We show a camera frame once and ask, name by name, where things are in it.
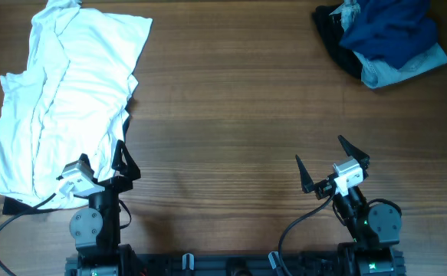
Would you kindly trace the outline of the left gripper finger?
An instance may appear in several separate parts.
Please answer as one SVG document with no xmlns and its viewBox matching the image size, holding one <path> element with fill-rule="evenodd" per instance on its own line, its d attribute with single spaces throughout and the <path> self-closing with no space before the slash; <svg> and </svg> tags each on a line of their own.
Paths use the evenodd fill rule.
<svg viewBox="0 0 447 276">
<path fill-rule="evenodd" d="M 87 171 L 89 171 L 89 172 L 91 172 L 91 173 L 93 172 L 93 170 L 91 169 L 91 166 L 90 166 L 90 160 L 89 160 L 87 154 L 82 153 L 81 156 L 80 156 L 80 158 L 79 158 L 79 161 L 81 162 L 81 165 L 82 165 Z"/>
<path fill-rule="evenodd" d="M 135 163 L 127 150 L 125 142 L 122 140 L 117 141 L 111 168 L 129 180 L 137 180 L 141 177 L 140 168 Z"/>
</svg>

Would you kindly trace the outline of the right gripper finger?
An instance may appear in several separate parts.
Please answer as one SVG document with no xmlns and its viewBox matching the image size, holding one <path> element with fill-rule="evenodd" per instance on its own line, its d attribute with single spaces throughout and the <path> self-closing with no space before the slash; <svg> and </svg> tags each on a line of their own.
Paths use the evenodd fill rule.
<svg viewBox="0 0 447 276">
<path fill-rule="evenodd" d="M 314 191 L 314 181 L 312 180 L 310 174 L 305 168 L 299 155 L 295 156 L 297 166 L 299 168 L 300 178 L 301 178 L 301 188 L 304 193 L 310 193 Z"/>
<path fill-rule="evenodd" d="M 343 147 L 344 152 L 349 156 L 353 157 L 362 169 L 367 169 L 370 165 L 370 156 L 366 154 L 361 149 L 355 147 L 350 143 L 344 136 L 339 135 L 338 140 Z"/>
</svg>

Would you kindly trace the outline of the white polo shirt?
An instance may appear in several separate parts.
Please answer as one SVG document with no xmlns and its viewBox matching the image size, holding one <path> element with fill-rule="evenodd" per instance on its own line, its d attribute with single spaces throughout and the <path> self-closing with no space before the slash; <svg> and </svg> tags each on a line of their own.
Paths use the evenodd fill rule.
<svg viewBox="0 0 447 276">
<path fill-rule="evenodd" d="M 83 199 L 57 190 L 82 154 L 96 179 L 113 177 L 152 23 L 78 1 L 50 1 L 32 18 L 26 70 L 0 78 L 0 195 L 41 209 L 81 207 Z"/>
</svg>

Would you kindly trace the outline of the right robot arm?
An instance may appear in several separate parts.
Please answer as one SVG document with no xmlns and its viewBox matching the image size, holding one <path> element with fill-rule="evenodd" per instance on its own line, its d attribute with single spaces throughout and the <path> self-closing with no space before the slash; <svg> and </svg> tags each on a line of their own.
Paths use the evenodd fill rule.
<svg viewBox="0 0 447 276">
<path fill-rule="evenodd" d="M 402 210 L 387 199 L 366 200 L 359 184 L 368 177 L 370 156 L 343 136 L 338 140 L 347 159 L 333 164 L 333 173 L 320 182 L 312 180 L 299 156 L 295 159 L 302 190 L 326 199 L 353 241 L 334 252 L 300 253 L 301 274 L 404 275 L 403 253 L 393 248 L 400 240 Z"/>
</svg>

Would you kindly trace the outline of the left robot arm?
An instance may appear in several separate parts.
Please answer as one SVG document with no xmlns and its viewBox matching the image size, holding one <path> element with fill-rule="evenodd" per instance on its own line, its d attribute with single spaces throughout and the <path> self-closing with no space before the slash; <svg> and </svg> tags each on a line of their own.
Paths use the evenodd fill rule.
<svg viewBox="0 0 447 276">
<path fill-rule="evenodd" d="M 76 212 L 69 224 L 75 240 L 76 258 L 68 258 L 65 276 L 136 276 L 144 275 L 143 263 L 132 247 L 120 243 L 120 211 L 126 205 L 119 194 L 133 188 L 140 169 L 119 140 L 112 168 L 119 174 L 100 182 L 104 189 L 87 197 L 88 207 Z"/>
</svg>

